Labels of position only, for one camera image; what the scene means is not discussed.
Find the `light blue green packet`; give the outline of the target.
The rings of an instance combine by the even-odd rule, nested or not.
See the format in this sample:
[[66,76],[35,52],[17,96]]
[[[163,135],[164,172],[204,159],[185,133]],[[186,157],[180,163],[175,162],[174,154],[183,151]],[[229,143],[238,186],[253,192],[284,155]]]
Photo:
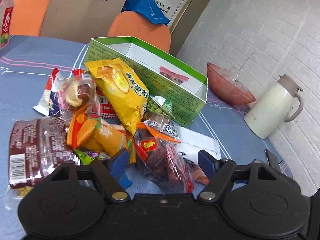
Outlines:
[[88,151],[88,150],[82,151],[79,149],[75,149],[74,152],[80,159],[82,165],[89,165],[95,159],[108,160],[111,158],[109,155],[105,154],[104,152],[95,152],[95,151]]

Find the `red dates bag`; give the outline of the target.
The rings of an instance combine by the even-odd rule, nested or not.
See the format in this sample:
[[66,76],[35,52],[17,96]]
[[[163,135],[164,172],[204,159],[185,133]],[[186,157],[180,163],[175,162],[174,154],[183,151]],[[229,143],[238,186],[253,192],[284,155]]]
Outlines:
[[166,135],[153,135],[146,128],[138,128],[134,135],[134,146],[142,175],[167,192],[193,191],[189,168]]

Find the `orange snack bag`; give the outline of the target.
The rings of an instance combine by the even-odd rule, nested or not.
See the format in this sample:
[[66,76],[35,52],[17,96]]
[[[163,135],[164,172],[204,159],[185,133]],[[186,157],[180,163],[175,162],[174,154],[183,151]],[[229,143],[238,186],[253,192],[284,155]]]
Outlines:
[[129,163],[137,160],[133,135],[123,125],[109,124],[102,117],[87,113],[84,106],[76,111],[69,123],[67,145],[73,149],[84,148],[114,156],[122,149],[128,150]]

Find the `yellow chip bag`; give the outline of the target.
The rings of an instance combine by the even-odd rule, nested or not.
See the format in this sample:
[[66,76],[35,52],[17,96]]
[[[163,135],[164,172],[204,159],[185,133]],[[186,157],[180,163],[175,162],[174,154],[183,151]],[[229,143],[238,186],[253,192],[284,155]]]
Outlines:
[[85,63],[125,129],[135,134],[146,111],[149,90],[122,59]]

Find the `green pea packet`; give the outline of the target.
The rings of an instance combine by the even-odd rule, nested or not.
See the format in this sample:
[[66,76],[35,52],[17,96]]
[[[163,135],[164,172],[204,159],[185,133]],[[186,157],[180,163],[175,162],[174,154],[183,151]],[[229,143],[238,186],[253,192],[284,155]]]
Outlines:
[[159,113],[169,119],[175,119],[172,113],[172,109],[173,109],[173,103],[170,100],[160,95],[149,96],[148,104],[147,104],[148,112]]

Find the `clear cookie packet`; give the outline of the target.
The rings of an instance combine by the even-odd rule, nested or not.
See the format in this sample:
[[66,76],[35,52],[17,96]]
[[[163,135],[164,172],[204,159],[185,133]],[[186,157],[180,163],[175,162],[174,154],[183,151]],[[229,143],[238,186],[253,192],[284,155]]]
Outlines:
[[82,107],[100,114],[97,84],[91,74],[83,73],[60,81],[59,103],[60,116],[66,121],[70,121]]

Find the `brown snack bag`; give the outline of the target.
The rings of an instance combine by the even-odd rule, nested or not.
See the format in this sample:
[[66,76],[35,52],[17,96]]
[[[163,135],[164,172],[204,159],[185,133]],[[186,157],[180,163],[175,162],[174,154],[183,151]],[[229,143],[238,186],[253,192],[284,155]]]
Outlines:
[[36,185],[66,161],[81,161],[67,145],[67,124],[57,117],[17,121],[11,130],[8,153],[7,210],[16,208]]

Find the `red white blue packet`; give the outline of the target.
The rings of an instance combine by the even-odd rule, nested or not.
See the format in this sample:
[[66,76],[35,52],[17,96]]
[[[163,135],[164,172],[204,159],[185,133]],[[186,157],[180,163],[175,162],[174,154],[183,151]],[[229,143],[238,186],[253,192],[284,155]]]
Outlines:
[[65,79],[61,72],[54,68],[38,104],[33,109],[44,116],[59,115],[62,94],[66,90],[68,81],[69,79]]

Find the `pink nut packet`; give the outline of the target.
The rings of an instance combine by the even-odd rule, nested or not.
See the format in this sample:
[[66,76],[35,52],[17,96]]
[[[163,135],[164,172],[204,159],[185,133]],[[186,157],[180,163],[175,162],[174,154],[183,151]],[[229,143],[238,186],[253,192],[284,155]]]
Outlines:
[[189,80],[188,77],[172,72],[162,66],[159,68],[159,73],[178,85],[181,85]]

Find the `white thermos jug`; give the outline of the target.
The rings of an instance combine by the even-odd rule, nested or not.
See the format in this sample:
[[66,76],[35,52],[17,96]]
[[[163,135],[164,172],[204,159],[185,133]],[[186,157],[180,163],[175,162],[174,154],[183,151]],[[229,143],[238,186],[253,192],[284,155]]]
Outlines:
[[280,76],[246,113],[246,125],[257,137],[267,138],[281,123],[291,122],[300,115],[304,101],[299,91],[303,89],[291,77]]

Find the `green cardboard box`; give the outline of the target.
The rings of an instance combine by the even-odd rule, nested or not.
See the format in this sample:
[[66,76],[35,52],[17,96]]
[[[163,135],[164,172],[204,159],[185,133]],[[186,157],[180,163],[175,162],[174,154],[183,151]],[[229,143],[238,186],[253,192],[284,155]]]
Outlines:
[[[151,95],[173,103],[175,121],[188,127],[207,101],[207,77],[174,56],[136,37],[96,37],[89,42],[85,61],[120,58],[139,76]],[[178,85],[159,73],[160,67],[189,80]]]

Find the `red bowl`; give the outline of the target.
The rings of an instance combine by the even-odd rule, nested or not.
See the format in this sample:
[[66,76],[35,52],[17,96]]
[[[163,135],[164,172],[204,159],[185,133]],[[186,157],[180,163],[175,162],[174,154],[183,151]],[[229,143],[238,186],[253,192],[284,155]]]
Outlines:
[[230,105],[246,105],[256,101],[254,95],[239,81],[235,71],[208,62],[207,78],[212,92]]

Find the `right orange chair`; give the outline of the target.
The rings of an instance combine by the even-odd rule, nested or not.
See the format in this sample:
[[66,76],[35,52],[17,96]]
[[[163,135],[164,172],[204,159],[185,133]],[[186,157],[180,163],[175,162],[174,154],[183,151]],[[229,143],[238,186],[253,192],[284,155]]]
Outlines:
[[111,24],[107,37],[132,36],[165,52],[171,46],[171,34],[164,24],[153,24],[133,11],[121,12]]

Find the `orange chair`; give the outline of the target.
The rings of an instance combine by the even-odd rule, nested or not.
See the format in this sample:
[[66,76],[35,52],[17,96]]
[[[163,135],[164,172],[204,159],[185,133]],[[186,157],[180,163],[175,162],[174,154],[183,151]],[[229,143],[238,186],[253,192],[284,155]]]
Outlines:
[[14,0],[10,35],[40,36],[50,0]]
[[171,46],[171,34],[164,24],[153,24],[133,11],[121,12],[111,24],[107,37],[132,36],[165,52]]

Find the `brown paper bag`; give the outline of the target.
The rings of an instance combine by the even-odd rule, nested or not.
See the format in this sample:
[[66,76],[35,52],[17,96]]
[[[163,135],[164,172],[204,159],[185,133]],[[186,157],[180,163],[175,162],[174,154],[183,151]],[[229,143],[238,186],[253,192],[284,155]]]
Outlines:
[[88,43],[105,37],[126,0],[50,0],[40,36]]

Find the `blue plastic bag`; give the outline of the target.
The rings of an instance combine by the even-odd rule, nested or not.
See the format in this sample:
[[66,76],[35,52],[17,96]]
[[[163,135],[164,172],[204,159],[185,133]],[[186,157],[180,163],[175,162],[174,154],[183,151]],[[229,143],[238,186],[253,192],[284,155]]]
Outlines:
[[167,25],[170,22],[154,0],[126,0],[121,11],[136,12],[152,24]]

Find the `left orange chair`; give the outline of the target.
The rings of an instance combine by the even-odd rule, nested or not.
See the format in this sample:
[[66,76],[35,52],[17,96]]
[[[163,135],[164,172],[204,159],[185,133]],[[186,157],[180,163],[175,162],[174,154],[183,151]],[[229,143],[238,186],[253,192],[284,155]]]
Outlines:
[[40,36],[50,0],[14,0],[10,35]]

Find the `white juice carton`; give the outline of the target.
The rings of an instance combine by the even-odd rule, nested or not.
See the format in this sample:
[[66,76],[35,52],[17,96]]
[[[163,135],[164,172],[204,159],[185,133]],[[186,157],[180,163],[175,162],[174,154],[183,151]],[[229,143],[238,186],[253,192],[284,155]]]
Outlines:
[[5,48],[9,42],[9,30],[14,0],[1,0],[1,49]]

